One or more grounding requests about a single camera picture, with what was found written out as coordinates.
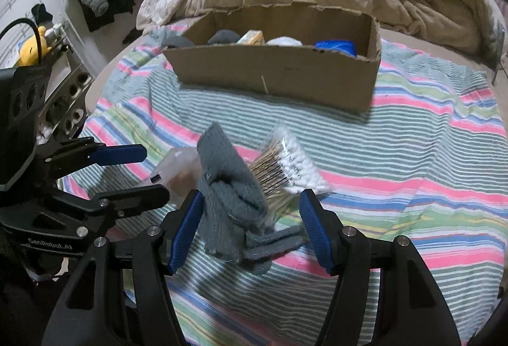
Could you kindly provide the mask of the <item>open cardboard box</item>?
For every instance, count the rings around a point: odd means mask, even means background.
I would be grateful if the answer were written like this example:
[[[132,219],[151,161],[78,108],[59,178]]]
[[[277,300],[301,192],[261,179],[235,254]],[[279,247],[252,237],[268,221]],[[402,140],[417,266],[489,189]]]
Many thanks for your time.
[[[292,37],[302,46],[211,44],[221,30],[265,41]],[[350,40],[357,57],[316,49]],[[200,17],[164,52],[181,82],[298,99],[357,113],[370,107],[381,61],[379,25],[368,14],[305,2],[215,10]]]

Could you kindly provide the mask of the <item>blue tissue pack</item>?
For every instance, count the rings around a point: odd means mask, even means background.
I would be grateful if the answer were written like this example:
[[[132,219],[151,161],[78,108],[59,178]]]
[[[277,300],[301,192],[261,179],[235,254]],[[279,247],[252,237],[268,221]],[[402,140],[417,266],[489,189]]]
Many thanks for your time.
[[[350,40],[324,40],[314,44],[316,49],[331,50],[357,57],[356,44]]]

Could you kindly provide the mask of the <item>cotton swab pack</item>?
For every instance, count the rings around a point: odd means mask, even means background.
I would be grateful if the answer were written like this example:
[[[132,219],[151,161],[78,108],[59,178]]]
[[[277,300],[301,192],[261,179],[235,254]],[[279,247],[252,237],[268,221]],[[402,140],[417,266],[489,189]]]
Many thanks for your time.
[[[271,227],[288,211],[292,200],[310,189],[316,195],[331,193],[331,185],[297,137],[283,124],[266,139],[261,153],[250,163],[268,205],[264,223]]]

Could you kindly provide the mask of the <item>white sock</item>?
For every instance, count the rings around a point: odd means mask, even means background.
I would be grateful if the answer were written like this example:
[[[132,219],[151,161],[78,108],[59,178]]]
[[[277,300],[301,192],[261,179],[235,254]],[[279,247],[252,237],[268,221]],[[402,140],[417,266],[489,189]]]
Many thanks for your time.
[[[273,38],[267,41],[265,44],[269,46],[293,46],[293,47],[302,46],[302,42],[300,40],[294,39],[292,37]]]

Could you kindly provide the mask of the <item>grey knitted glove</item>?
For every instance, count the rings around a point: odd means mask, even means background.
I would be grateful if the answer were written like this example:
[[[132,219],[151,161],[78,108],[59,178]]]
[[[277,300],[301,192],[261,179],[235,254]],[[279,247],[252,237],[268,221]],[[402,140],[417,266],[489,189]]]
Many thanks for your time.
[[[302,226],[279,231],[265,226],[264,193],[220,124],[212,123],[202,134],[197,153],[205,199],[198,235],[208,255],[262,275],[273,259],[306,244]]]

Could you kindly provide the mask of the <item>clear plastic snack bag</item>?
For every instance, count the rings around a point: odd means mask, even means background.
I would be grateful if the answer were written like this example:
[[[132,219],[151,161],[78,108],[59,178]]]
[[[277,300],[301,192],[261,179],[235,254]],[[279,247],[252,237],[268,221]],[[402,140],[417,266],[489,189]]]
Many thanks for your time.
[[[172,148],[152,171],[146,184],[163,185],[170,192],[169,204],[179,207],[202,177],[200,156],[195,147]]]

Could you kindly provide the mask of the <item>striped colourful towel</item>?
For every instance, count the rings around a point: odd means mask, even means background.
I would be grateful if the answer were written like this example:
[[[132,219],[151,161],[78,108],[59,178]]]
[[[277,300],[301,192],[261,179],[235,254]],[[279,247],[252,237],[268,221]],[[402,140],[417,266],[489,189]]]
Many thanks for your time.
[[[58,188],[83,198],[131,188],[172,148],[195,147],[214,122],[248,163],[275,129],[287,129],[304,150],[297,164],[310,163],[296,187],[321,194],[324,209],[370,238],[411,238],[462,345],[491,317],[507,254],[507,140],[481,68],[383,38],[371,108],[355,116],[184,88],[154,45],[124,51],[82,132],[107,145],[141,143],[146,161],[91,165]],[[335,281],[310,244],[256,276],[209,256],[196,236],[168,286],[191,345],[314,345]]]

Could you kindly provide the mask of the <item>yellow plush toy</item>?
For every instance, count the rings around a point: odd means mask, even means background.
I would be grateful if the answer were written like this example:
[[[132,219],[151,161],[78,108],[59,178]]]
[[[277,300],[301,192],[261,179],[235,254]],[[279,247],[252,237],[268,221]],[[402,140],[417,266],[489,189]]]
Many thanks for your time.
[[[40,26],[38,28],[38,35],[40,37],[40,49],[38,49],[36,37],[30,37],[21,46],[19,51],[20,66],[32,66],[39,63],[39,57],[44,58],[52,48],[48,45],[45,38],[46,27]]]

